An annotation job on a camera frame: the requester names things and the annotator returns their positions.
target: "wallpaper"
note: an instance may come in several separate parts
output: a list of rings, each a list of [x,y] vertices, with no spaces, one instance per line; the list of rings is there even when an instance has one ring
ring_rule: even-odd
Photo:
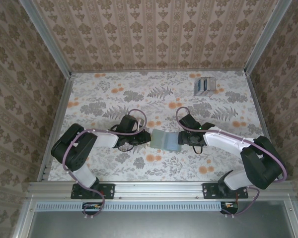
[[[0,238],[35,181],[64,77],[20,3],[0,0]]]
[[[208,97],[193,96],[196,78],[216,78],[217,91]],[[250,138],[262,134],[260,122],[241,71],[83,73],[74,79],[73,91],[62,125],[63,134],[73,123],[85,128],[109,129],[119,124],[131,109],[148,117],[147,130],[179,132],[175,112],[186,106],[201,124]],[[141,118],[140,113],[133,114]],[[186,111],[179,112],[180,118]],[[242,160],[217,147],[203,147],[197,155],[183,145],[180,152],[136,146],[130,152],[93,148],[87,165],[102,181],[207,181],[218,180]],[[62,165],[53,160],[49,180],[71,180]]]
[[[298,197],[298,1],[290,5],[251,78]]]
[[[277,0],[34,0],[72,71],[243,68]]]

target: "floral table surface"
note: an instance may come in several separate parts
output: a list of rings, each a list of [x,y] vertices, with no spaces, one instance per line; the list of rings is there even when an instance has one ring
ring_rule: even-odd
[[[200,76],[216,78],[212,97],[193,96],[193,84]],[[145,112],[150,133],[154,128],[180,131],[175,120],[180,106],[187,106],[201,124],[211,122],[245,137],[262,134],[243,71],[81,73],[74,77],[61,135],[73,123],[110,128],[133,108]],[[138,112],[133,115],[141,117]],[[240,158],[216,147],[204,147],[197,155],[187,145],[176,153],[150,148],[149,143],[130,152],[93,148],[87,163],[103,181],[218,180],[227,171],[242,167]],[[49,180],[71,177],[54,159]]]

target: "patterned wall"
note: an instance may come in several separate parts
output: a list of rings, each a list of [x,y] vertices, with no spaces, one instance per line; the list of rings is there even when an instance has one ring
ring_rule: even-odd
[[[272,140],[298,192],[298,1],[292,2],[251,77]]]
[[[35,0],[72,71],[243,68],[277,0]]]
[[[20,3],[0,0],[0,238],[36,180],[64,78]]]

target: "cable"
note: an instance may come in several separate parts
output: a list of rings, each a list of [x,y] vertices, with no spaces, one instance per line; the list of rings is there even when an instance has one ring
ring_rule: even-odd
[[[192,132],[212,132],[212,133],[218,133],[218,134],[222,134],[222,135],[225,135],[225,136],[228,136],[228,137],[231,137],[233,139],[237,139],[237,140],[240,140],[240,141],[243,141],[244,143],[247,143],[247,144],[250,144],[254,147],[256,147],[257,149],[261,150],[262,152],[264,152],[265,154],[269,155],[279,166],[280,168],[282,169],[283,171],[283,177],[280,179],[280,180],[276,180],[274,182],[283,182],[286,180],[287,178],[287,171],[284,167],[284,165],[282,164],[282,162],[280,162],[272,153],[270,153],[268,150],[262,148],[261,146],[255,144],[254,142],[252,141],[249,141],[249,140],[245,140],[243,137],[240,137],[240,136],[237,136],[237,135],[232,135],[232,134],[229,134],[229,133],[226,133],[225,131],[221,131],[221,130],[195,130],[195,129],[190,129],[190,128],[187,128],[185,127],[184,125],[182,125],[179,121],[179,118],[178,118],[178,112],[180,109],[186,109],[188,114],[190,114],[190,110],[187,108],[187,107],[179,107],[175,113],[175,118],[177,120],[177,122],[179,123],[179,125],[185,129],[185,130],[188,130],[188,131],[192,131]]]
[[[138,133],[140,133],[141,131],[144,130],[144,128],[146,127],[147,125],[147,116],[146,114],[139,110],[139,109],[132,109],[128,112],[128,115],[132,112],[132,111],[138,111],[138,112],[141,112],[143,115],[144,115],[144,118],[145,118],[145,123],[142,127],[140,127],[140,129],[136,132],[133,132],[133,133],[121,133],[121,132],[115,132],[115,131],[109,131],[109,130],[99,130],[99,129],[85,129],[83,130],[82,132],[80,132],[75,138],[74,140],[70,143],[70,145],[68,146],[67,150],[65,151],[65,154],[63,156],[63,160],[62,160],[62,166],[63,166],[63,169],[69,173],[69,175],[76,181],[77,184],[79,184],[82,188],[88,190],[88,191],[91,191],[91,192],[95,192],[97,193],[101,198],[102,198],[102,204],[101,204],[101,207],[100,209],[93,215],[93,216],[97,216],[99,215],[99,213],[103,210],[104,206],[105,206],[105,197],[103,194],[101,194],[99,191],[95,190],[95,189],[92,189],[92,188],[89,188],[89,187],[86,187],[85,185],[83,185],[81,182],[78,181],[78,179],[75,177],[75,175],[72,173],[72,171],[70,171],[66,165],[65,165],[65,161],[66,161],[66,157],[68,156],[69,154],[69,151],[70,149],[73,147],[73,145],[75,144],[75,142],[85,133],[87,132],[102,132],[102,133],[110,133],[110,134],[115,134],[115,135],[136,135]]]
[[[246,212],[254,204],[254,202],[258,199],[259,192],[260,192],[259,189],[256,188],[256,187],[249,187],[249,186],[247,186],[247,188],[256,190],[257,191],[257,194],[254,197],[253,201],[243,211],[241,211],[239,213],[236,213],[236,214],[232,214],[232,213],[230,213],[229,211],[227,211],[225,209],[222,209],[222,211],[225,211],[227,214],[231,215],[232,217],[242,215],[244,212]]]

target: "purple cable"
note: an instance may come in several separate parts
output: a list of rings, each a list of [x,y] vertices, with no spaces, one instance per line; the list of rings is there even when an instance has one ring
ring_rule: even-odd
[[[282,163],[281,163],[281,162],[280,162],[280,161],[279,161],[279,160],[278,160],[272,153],[270,153],[268,150],[262,148],[261,146],[255,144],[255,143],[252,142],[252,141],[244,140],[243,137],[240,137],[240,136],[237,136],[237,135],[232,135],[232,134],[226,133],[226,132],[224,132],[224,131],[220,131],[220,130],[194,130],[194,129],[187,128],[187,127],[183,126],[183,125],[180,123],[180,121],[179,121],[179,118],[178,118],[178,112],[179,112],[180,109],[186,109],[187,112],[188,112],[188,114],[190,114],[190,110],[189,110],[187,107],[179,107],[179,108],[177,109],[176,113],[175,113],[175,118],[176,118],[177,122],[179,123],[179,125],[180,125],[183,129],[188,130],[188,131],[192,131],[192,132],[212,132],[212,133],[218,133],[218,134],[226,135],[226,136],[231,137],[231,138],[233,138],[233,139],[237,139],[237,140],[243,141],[243,142],[245,142],[245,143],[247,143],[247,144],[250,144],[250,145],[256,147],[257,149],[261,150],[261,151],[264,152],[265,154],[269,155],[269,156],[270,156],[270,157],[271,157],[271,158],[272,158],[272,159],[273,159],[273,160],[280,166],[280,168],[282,169],[282,171],[283,171],[283,178],[280,179],[280,180],[276,180],[276,181],[274,181],[274,182],[283,182],[283,181],[286,180],[286,178],[287,178],[287,171],[286,171],[284,165],[283,165],[283,164],[282,164]]]
[[[139,129],[138,131],[133,132],[133,133],[120,133],[120,132],[109,131],[109,130],[85,129],[85,130],[83,130],[82,132],[80,132],[80,133],[74,138],[74,140],[70,143],[69,147],[67,148],[67,150],[65,151],[65,154],[64,154],[64,156],[63,156],[63,160],[62,160],[62,166],[63,166],[63,169],[64,169],[66,172],[69,173],[69,175],[76,181],[76,183],[78,183],[82,188],[84,188],[84,189],[86,189],[86,190],[89,190],[89,191],[92,191],[92,192],[95,192],[95,193],[97,193],[99,196],[101,196],[101,198],[102,198],[102,205],[101,205],[100,209],[98,210],[98,212],[96,212],[93,216],[97,216],[97,215],[103,210],[104,205],[105,205],[105,197],[104,197],[104,195],[101,194],[99,191],[94,190],[94,189],[89,188],[89,187],[86,187],[86,186],[84,186],[81,182],[79,182],[79,181],[77,180],[77,178],[76,178],[75,175],[72,173],[72,171],[70,171],[70,170],[66,167],[66,165],[65,165],[66,157],[68,156],[69,151],[70,151],[70,149],[73,147],[73,145],[75,144],[75,142],[76,142],[76,141],[77,141],[83,134],[85,134],[85,133],[87,133],[87,132],[102,132],[102,133],[110,133],[110,134],[115,134],[115,135],[136,135],[136,134],[140,133],[141,131],[143,131],[144,128],[146,127],[146,125],[147,125],[147,116],[146,116],[146,114],[145,114],[143,111],[141,111],[141,110],[139,110],[139,109],[132,109],[132,110],[130,110],[130,111],[128,112],[128,114],[130,114],[130,113],[133,112],[133,111],[141,112],[141,113],[144,115],[144,117],[145,117],[145,123],[144,123],[144,125],[143,125],[142,127],[140,127],[140,129]],[[86,210],[86,207],[84,208],[83,213],[84,213],[84,215],[87,216],[87,214],[85,213],[85,210]]]
[[[258,188],[256,188],[256,187],[249,187],[249,186],[247,188],[256,190],[257,191],[257,194],[254,197],[253,201],[243,211],[241,211],[239,213],[236,213],[236,214],[232,214],[232,213],[230,213],[229,211],[227,211],[225,209],[222,209],[222,211],[225,211],[227,214],[231,215],[232,217],[242,215],[244,212],[246,212],[254,204],[254,202],[258,199],[258,196],[259,196],[259,189]]]

